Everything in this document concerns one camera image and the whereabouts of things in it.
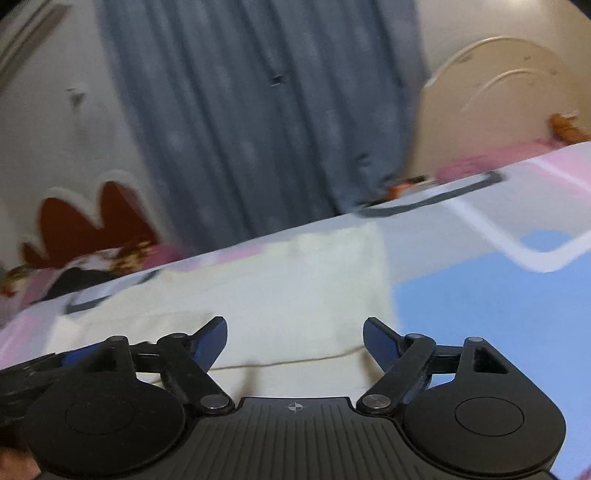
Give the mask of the person's left hand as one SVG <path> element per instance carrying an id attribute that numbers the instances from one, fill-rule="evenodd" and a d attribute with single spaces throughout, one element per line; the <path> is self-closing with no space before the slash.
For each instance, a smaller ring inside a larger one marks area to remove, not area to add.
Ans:
<path id="1" fill-rule="evenodd" d="M 39 474 L 40 469 L 30 453 L 11 448 L 1 448 L 1 480 L 34 480 Z"/>

